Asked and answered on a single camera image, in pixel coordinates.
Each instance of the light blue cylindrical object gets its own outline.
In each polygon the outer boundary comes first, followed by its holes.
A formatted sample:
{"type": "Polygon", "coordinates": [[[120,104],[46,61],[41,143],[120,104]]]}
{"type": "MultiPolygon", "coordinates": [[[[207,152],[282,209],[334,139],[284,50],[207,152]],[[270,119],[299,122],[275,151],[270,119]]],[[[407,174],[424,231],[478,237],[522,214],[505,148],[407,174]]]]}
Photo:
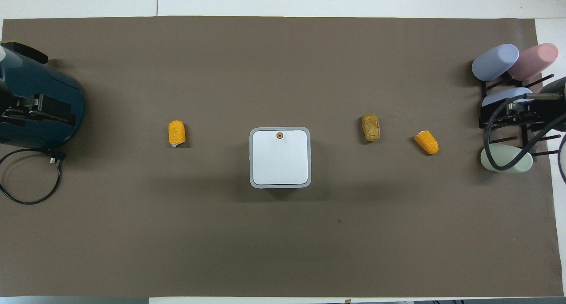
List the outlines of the light blue cylindrical object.
{"type": "MultiPolygon", "coordinates": [[[[532,94],[532,91],[530,89],[527,89],[527,88],[510,88],[510,89],[506,89],[506,90],[503,90],[503,91],[491,93],[490,95],[486,96],[483,99],[482,106],[486,106],[486,105],[489,105],[491,103],[495,103],[497,101],[509,99],[510,97],[520,96],[520,95],[523,95],[523,94],[532,94]]],[[[520,102],[526,102],[526,101],[532,101],[532,100],[519,99],[516,102],[520,103],[520,102]]]]}
{"type": "Polygon", "coordinates": [[[475,58],[471,71],[482,81],[493,81],[509,70],[519,58],[519,49],[512,44],[502,44],[475,58]]]}
{"type": "MultiPolygon", "coordinates": [[[[520,151],[520,148],[509,145],[490,144],[491,156],[493,157],[495,163],[497,163],[497,165],[499,166],[507,165],[520,151]]],[[[498,171],[497,169],[493,168],[490,161],[487,159],[485,148],[482,149],[480,161],[482,162],[483,167],[485,167],[485,169],[487,169],[488,171],[497,171],[499,173],[524,173],[532,167],[532,156],[529,153],[526,153],[526,155],[524,155],[515,164],[515,166],[507,169],[506,171],[498,171]]]]}

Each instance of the white floor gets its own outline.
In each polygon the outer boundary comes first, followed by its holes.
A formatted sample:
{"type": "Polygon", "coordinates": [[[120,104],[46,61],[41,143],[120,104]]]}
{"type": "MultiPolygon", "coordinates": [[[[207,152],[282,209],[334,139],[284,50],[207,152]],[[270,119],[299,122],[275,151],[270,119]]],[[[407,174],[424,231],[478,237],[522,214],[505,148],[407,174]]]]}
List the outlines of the white floor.
{"type": "MultiPolygon", "coordinates": [[[[555,78],[566,76],[566,0],[0,0],[0,25],[4,19],[156,15],[535,18],[539,43],[552,42],[563,52],[543,74],[554,73],[555,78]]],[[[549,141],[549,149],[556,149],[558,143],[559,139],[549,141]]],[[[558,174],[556,155],[551,156],[551,162],[562,280],[566,289],[566,185],[558,174]]],[[[152,298],[150,302],[306,304],[347,299],[185,297],[152,298]]],[[[354,302],[385,300],[421,298],[352,298],[354,302]]]]}

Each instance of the pale yellow corn cob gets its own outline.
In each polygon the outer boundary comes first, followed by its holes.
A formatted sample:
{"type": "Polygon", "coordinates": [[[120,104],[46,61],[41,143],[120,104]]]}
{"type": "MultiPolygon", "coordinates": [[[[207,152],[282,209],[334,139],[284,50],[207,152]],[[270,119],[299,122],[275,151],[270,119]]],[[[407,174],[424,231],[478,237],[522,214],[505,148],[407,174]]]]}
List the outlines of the pale yellow corn cob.
{"type": "Polygon", "coordinates": [[[381,137],[379,131],[379,119],[375,114],[366,114],[362,116],[362,130],[366,141],[376,141],[381,137]]]}
{"type": "Polygon", "coordinates": [[[185,140],[186,135],[182,121],[172,121],[169,123],[169,143],[176,147],[180,143],[184,143],[185,140]]]}
{"type": "Polygon", "coordinates": [[[424,151],[426,151],[430,155],[434,155],[435,153],[438,153],[439,151],[438,142],[436,141],[434,136],[432,136],[430,131],[422,131],[418,133],[414,137],[414,139],[424,149],[424,151]]]}

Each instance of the brown mat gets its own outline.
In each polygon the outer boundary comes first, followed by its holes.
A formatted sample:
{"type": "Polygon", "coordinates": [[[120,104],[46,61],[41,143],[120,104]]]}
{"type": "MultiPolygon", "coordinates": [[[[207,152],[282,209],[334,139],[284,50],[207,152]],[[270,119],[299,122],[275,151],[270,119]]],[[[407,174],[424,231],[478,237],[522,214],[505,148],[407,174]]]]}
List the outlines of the brown mat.
{"type": "MultiPolygon", "coordinates": [[[[82,84],[87,114],[54,197],[0,197],[2,296],[562,295],[548,157],[479,163],[471,61],[535,45],[533,20],[5,20],[4,39],[82,84]],[[249,184],[249,131],[273,125],[310,130],[310,187],[249,184]]],[[[46,159],[14,164],[20,197],[54,181],[46,159]]]]}

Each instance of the black cable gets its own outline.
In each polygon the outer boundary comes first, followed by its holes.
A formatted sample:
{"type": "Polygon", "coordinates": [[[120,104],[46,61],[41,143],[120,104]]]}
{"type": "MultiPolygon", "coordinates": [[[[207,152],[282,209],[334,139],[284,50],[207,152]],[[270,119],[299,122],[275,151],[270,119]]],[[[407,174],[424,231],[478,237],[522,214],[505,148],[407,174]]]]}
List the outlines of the black cable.
{"type": "Polygon", "coordinates": [[[562,157],[562,149],[564,148],[564,143],[566,143],[566,134],[564,135],[564,137],[562,137],[560,146],[558,146],[558,170],[560,171],[562,180],[564,180],[564,183],[566,183],[566,175],[564,175],[564,168],[562,168],[562,161],[560,160],[560,157],[562,157]]]}
{"type": "MultiPolygon", "coordinates": [[[[18,149],[17,151],[12,151],[12,153],[9,153],[7,155],[5,155],[4,157],[2,157],[2,159],[0,159],[0,164],[2,164],[6,158],[16,154],[16,153],[20,153],[20,152],[39,152],[39,153],[44,153],[46,155],[50,155],[50,151],[41,151],[40,149],[18,149]]],[[[6,189],[4,189],[4,187],[2,186],[2,184],[0,183],[0,191],[2,191],[2,193],[4,193],[6,195],[6,197],[10,198],[10,200],[17,202],[17,203],[21,203],[22,205],[35,205],[38,204],[42,201],[45,201],[47,198],[51,197],[51,195],[53,195],[55,193],[55,191],[57,190],[57,187],[59,187],[59,183],[61,182],[61,165],[58,163],[57,164],[57,181],[55,182],[55,185],[53,186],[53,189],[51,189],[51,191],[49,191],[49,193],[41,198],[38,199],[36,201],[21,201],[19,199],[14,198],[12,195],[10,195],[6,189]]]]}
{"type": "Polygon", "coordinates": [[[558,116],[556,119],[554,119],[549,124],[547,124],[543,129],[541,129],[528,143],[526,143],[526,145],[515,156],[515,158],[513,158],[511,161],[509,161],[509,163],[507,163],[507,165],[504,165],[504,166],[497,165],[497,163],[495,163],[495,160],[493,159],[493,156],[491,155],[491,150],[490,150],[490,133],[491,133],[491,128],[493,127],[493,123],[495,122],[495,118],[497,118],[497,115],[499,115],[499,113],[501,113],[501,111],[505,107],[507,107],[507,105],[509,105],[510,103],[512,103],[516,100],[524,99],[525,97],[527,97],[527,94],[523,94],[523,95],[519,95],[519,96],[516,96],[516,97],[512,97],[510,99],[507,99],[507,101],[501,103],[501,105],[499,105],[497,107],[497,109],[493,112],[493,114],[491,114],[491,117],[490,117],[489,121],[487,122],[487,126],[485,128],[485,133],[483,134],[483,145],[485,147],[486,156],[487,156],[488,161],[493,166],[493,168],[497,169],[498,171],[506,171],[507,169],[510,169],[511,167],[515,166],[515,164],[518,163],[518,161],[520,161],[521,158],[523,158],[523,156],[526,155],[526,153],[528,153],[530,151],[530,149],[532,147],[534,147],[534,145],[538,141],[540,141],[540,139],[542,137],[544,137],[544,135],[546,133],[548,133],[548,131],[553,129],[556,125],[562,123],[562,121],[566,120],[566,113],[558,116]]]}

